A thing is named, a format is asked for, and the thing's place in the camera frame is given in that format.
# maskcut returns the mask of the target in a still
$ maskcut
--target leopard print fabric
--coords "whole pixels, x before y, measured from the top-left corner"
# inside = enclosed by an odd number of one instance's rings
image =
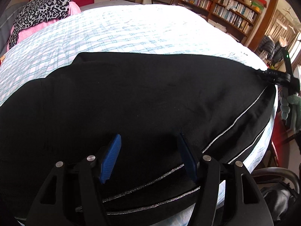
[[[72,0],[32,0],[17,15],[14,20],[14,30],[9,38],[11,49],[17,44],[19,32],[23,29],[48,22],[52,19],[64,19],[68,16],[69,2]]]

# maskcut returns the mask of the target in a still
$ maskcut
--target window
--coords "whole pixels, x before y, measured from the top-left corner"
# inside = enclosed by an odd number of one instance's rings
[[[290,52],[290,61],[293,63],[301,50],[301,33],[299,32],[297,41]]]

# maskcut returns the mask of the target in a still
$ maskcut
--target bed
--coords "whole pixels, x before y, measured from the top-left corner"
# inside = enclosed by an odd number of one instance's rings
[[[0,106],[26,82],[45,78],[52,71],[70,65],[78,53],[100,51],[203,54],[232,59],[255,69],[267,69],[248,48],[184,7],[104,6],[52,24],[8,51],[0,66]],[[268,147],[276,110],[277,99],[269,124],[244,161],[250,172]],[[223,182],[219,188],[219,205],[222,205],[224,194]],[[193,206],[156,226],[186,225],[192,210]]]
[[[5,10],[3,15],[0,17],[0,57],[7,52],[7,44],[11,34],[11,29],[15,18],[21,9],[27,4],[27,2],[16,3]],[[118,5],[137,5],[137,3],[124,1],[124,0],[112,0],[89,4],[80,7],[81,11],[107,6],[118,6]]]

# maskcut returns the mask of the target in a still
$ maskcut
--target doorway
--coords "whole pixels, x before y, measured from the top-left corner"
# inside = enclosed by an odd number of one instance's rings
[[[289,51],[293,63],[301,50],[300,31],[301,23],[290,4],[278,0],[256,54],[271,68],[283,70],[282,49]]]

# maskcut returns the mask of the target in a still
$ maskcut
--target pink pillow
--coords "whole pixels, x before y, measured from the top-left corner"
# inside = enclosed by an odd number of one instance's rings
[[[75,2],[70,2],[69,3],[68,16],[75,15],[75,14],[78,14],[80,12],[81,12],[81,10],[80,10],[79,6]],[[30,27],[30,28],[21,30],[19,32],[19,39],[17,41],[17,44],[20,41],[23,41],[27,37],[31,36],[33,33],[38,32],[38,31],[42,30],[43,28],[47,27],[48,25],[54,24],[55,22],[58,22],[58,21],[59,21],[59,19],[52,19],[52,20],[50,20],[48,22],[42,22],[42,23],[40,23],[38,25],[35,25],[35,26]]]

